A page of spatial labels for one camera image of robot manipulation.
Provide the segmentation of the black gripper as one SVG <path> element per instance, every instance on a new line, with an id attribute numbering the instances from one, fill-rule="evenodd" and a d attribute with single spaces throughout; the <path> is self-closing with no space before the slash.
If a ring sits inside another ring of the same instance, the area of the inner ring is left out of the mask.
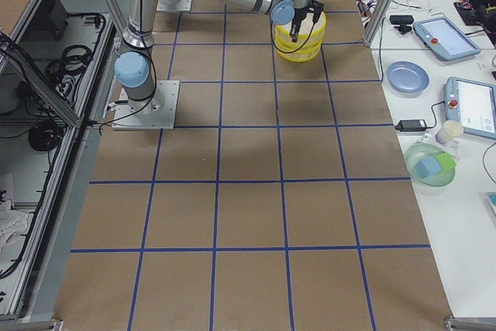
<path id="1" fill-rule="evenodd" d="M 324 4 L 318 0 L 307 0 L 302 8 L 295 8 L 294 18 L 291 22 L 290 38 L 293 43 L 298 42 L 298 35 L 300 33 L 301 24 L 306 18 L 307 14 L 312 14 L 312 23 L 316 24 L 324 10 Z"/>

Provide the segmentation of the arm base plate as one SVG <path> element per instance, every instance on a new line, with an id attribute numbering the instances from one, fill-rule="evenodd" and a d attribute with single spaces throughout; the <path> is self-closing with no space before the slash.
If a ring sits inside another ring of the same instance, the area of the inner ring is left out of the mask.
<path id="1" fill-rule="evenodd" d="M 113 129 L 152 130 L 173 129 L 180 91 L 179 81 L 159 80 L 157 90 L 150 103 L 129 101 L 124 88 L 119 99 L 126 101 L 115 110 Z"/>
<path id="2" fill-rule="evenodd" d="M 158 0 L 157 12 L 183 13 L 191 11 L 192 0 Z"/>

